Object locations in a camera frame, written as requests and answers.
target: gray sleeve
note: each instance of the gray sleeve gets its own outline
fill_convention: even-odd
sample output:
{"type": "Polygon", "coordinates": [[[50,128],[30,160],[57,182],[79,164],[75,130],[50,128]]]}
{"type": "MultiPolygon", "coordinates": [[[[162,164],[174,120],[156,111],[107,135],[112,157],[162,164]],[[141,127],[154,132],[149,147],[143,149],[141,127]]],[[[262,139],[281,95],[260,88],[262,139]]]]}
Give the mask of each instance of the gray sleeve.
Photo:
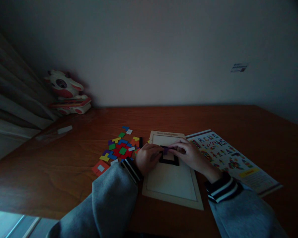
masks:
{"type": "Polygon", "coordinates": [[[92,193],[66,214],[47,237],[121,237],[134,210],[137,192],[127,168],[114,163],[93,182],[92,193]]]}
{"type": "Polygon", "coordinates": [[[273,209],[228,173],[223,173],[223,178],[214,184],[206,183],[206,187],[222,238],[288,237],[273,209]]]}

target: hand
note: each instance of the hand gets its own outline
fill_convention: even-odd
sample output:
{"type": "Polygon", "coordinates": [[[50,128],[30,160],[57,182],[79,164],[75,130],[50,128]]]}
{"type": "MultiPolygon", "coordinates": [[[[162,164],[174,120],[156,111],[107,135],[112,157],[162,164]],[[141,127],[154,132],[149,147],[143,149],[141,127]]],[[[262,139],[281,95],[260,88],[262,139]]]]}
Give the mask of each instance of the hand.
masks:
{"type": "Polygon", "coordinates": [[[145,144],[136,156],[136,166],[143,176],[146,176],[157,164],[163,148],[155,144],[145,144]]]}
{"type": "Polygon", "coordinates": [[[203,174],[210,183],[214,183],[222,177],[219,169],[215,168],[198,148],[184,138],[178,139],[169,145],[169,152],[182,159],[188,166],[203,174]]]}

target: curtain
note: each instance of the curtain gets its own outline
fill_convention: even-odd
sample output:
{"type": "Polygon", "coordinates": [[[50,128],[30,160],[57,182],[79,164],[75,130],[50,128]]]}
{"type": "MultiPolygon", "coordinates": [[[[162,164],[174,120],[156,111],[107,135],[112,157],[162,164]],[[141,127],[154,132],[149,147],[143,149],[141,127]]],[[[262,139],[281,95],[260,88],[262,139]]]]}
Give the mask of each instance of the curtain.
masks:
{"type": "Polygon", "coordinates": [[[56,121],[55,98],[0,33],[0,159],[56,121]]]}

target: stuffed toy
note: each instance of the stuffed toy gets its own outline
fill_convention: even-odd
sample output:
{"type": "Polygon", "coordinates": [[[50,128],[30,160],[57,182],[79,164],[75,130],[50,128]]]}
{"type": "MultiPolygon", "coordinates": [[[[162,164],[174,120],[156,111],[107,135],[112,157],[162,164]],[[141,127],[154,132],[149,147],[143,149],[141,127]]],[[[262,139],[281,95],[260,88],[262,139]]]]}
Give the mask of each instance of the stuffed toy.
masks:
{"type": "Polygon", "coordinates": [[[52,85],[52,90],[58,95],[58,102],[49,105],[50,108],[57,109],[60,113],[68,115],[70,113],[84,114],[91,108],[91,98],[79,92],[84,87],[71,79],[70,73],[49,70],[49,77],[44,80],[52,85]]]}

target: floor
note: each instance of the floor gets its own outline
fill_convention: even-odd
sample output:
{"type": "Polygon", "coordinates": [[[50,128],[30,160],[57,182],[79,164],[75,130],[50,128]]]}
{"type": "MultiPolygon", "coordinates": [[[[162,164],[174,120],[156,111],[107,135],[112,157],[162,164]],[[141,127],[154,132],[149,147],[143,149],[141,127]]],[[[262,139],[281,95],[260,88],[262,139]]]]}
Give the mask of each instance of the floor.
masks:
{"type": "Polygon", "coordinates": [[[0,238],[45,238],[55,223],[57,220],[0,212],[0,238]]]}

